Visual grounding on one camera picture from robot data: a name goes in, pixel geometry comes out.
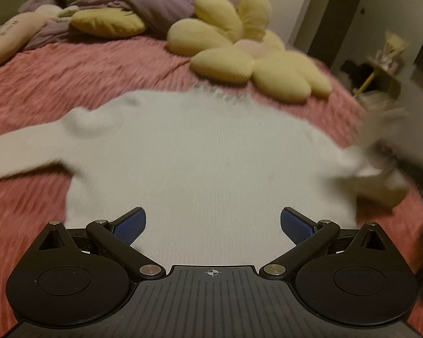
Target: yellow pillow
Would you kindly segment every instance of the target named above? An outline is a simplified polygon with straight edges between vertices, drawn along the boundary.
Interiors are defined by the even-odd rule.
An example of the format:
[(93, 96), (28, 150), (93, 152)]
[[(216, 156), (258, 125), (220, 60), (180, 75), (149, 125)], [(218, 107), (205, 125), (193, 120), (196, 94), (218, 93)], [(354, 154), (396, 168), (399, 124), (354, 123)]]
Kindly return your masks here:
[(303, 104), (312, 92), (307, 80), (274, 54), (255, 61), (252, 81), (261, 93), (284, 103)]
[(327, 99), (332, 93), (332, 84), (330, 80), (324, 75), (314, 62), (308, 58), (307, 55), (295, 52), (277, 52), (273, 57), (278, 57), (283, 60), (285, 64), (290, 64), (296, 71), (298, 71), (303, 78), (307, 80), (312, 88), (312, 95), (318, 98)]
[(240, 49), (215, 48), (203, 51), (190, 62), (190, 69), (209, 79), (244, 84), (252, 75), (254, 59)]
[(196, 16), (222, 30), (232, 43), (243, 37), (243, 23), (229, 0), (196, 0)]
[(243, 22), (243, 38), (261, 42), (272, 15), (269, 0), (239, 0), (238, 15)]
[(146, 25), (134, 12), (118, 8), (81, 10), (72, 15), (70, 24), (102, 38), (127, 38), (144, 33)]
[(263, 38), (262, 42), (273, 49), (285, 51), (285, 43), (282, 41), (282, 39), (279, 38), (278, 35), (276, 35), (270, 30), (266, 31), (265, 37)]
[(240, 39), (238, 42), (235, 42), (233, 46), (241, 49), (253, 58), (265, 57), (273, 52), (271, 47), (252, 39)]
[(0, 65), (9, 60), (48, 21), (38, 12), (25, 12), (0, 27)]
[(230, 47), (232, 43), (218, 28), (199, 19), (177, 21), (168, 31), (166, 49), (181, 56), (194, 56), (209, 48)]

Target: bed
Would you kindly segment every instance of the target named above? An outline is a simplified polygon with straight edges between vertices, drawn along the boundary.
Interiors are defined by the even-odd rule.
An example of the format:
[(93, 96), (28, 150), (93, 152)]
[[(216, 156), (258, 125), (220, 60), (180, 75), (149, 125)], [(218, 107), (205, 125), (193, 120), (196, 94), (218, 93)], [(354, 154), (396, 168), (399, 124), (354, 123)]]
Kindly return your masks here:
[[(61, 118), (70, 109), (94, 109), (131, 90), (188, 91), (199, 79), (189, 59), (167, 53), (162, 40), (139, 36), (98, 43), (54, 43), (17, 54), (0, 67), (0, 135)], [(311, 97), (306, 105), (285, 105), (262, 96), (249, 83), (226, 87), (249, 93), (263, 105), (303, 118), (341, 147), (349, 145), (362, 109), (322, 65), (333, 93), (328, 101)], [(12, 269), (44, 225), (64, 220), (69, 174), (60, 167), (0, 181), (0, 337), (16, 320), (5, 296)], [(368, 201), (358, 204), (357, 220), (380, 223), (408, 262), (423, 225), (423, 202), (414, 185), (393, 212)], [(423, 306), (409, 322), (423, 334)]]

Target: flower-shaped cushion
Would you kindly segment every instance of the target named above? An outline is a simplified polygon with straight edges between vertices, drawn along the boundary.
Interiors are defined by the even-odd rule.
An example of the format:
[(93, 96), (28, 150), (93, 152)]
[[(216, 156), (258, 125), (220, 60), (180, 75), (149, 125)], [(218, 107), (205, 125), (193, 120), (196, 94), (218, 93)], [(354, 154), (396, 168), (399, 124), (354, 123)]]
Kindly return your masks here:
[(267, 30), (269, 0), (240, 0), (235, 10), (228, 0), (196, 0), (199, 19), (184, 19), (168, 32), (166, 48), (195, 56), (190, 69), (212, 80), (244, 84), (286, 103), (304, 103), (310, 95), (327, 99), (329, 79), (305, 54), (285, 51), (285, 44)]

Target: pink bedspread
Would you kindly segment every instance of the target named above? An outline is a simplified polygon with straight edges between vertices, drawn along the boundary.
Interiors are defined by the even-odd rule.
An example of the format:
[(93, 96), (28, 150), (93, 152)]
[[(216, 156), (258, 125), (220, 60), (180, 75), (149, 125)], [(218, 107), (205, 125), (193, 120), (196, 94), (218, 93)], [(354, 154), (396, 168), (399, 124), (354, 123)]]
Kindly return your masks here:
[[(310, 98), (305, 106), (273, 102), (251, 84), (230, 90), (248, 91), (266, 105), (307, 119), (346, 146), (359, 123), (360, 107), (331, 79), (334, 92), (329, 101)], [(46, 45), (19, 53), (0, 67), (0, 134), (57, 120), (77, 106), (97, 108), (130, 90), (186, 91), (196, 81), (187, 58), (167, 53), (163, 42), (148, 37)], [(61, 168), (0, 181), (0, 337), (16, 323), (5, 297), (6, 280), (44, 225), (64, 218), (69, 181)], [(423, 203), (415, 188), (393, 213), (363, 203), (358, 218), (378, 221), (411, 260), (423, 224)], [(423, 333), (423, 308), (414, 310), (410, 322)]]

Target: stuffed toy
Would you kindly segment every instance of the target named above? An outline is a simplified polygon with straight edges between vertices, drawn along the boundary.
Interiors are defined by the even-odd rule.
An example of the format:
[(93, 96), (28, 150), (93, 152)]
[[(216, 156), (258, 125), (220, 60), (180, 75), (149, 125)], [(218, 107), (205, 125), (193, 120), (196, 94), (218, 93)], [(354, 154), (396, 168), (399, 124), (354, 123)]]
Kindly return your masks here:
[(40, 14), (44, 14), (48, 19), (49, 22), (60, 22), (60, 21), (70, 21), (73, 14), (78, 12), (80, 8), (76, 5), (68, 6), (65, 9), (57, 5), (41, 5), (39, 6), (35, 12)]
[(310, 95), (327, 99), (330, 80), (305, 54), (286, 51), (284, 42), (267, 30), (269, 0), (196, 0), (195, 19), (170, 28), (166, 49), (193, 56), (197, 75), (231, 84), (252, 80), (263, 94), (285, 103), (305, 103)]
[(0, 65), (13, 57), (43, 26), (57, 19), (61, 10), (55, 5), (41, 5), (36, 11), (18, 14), (3, 24), (0, 27)]

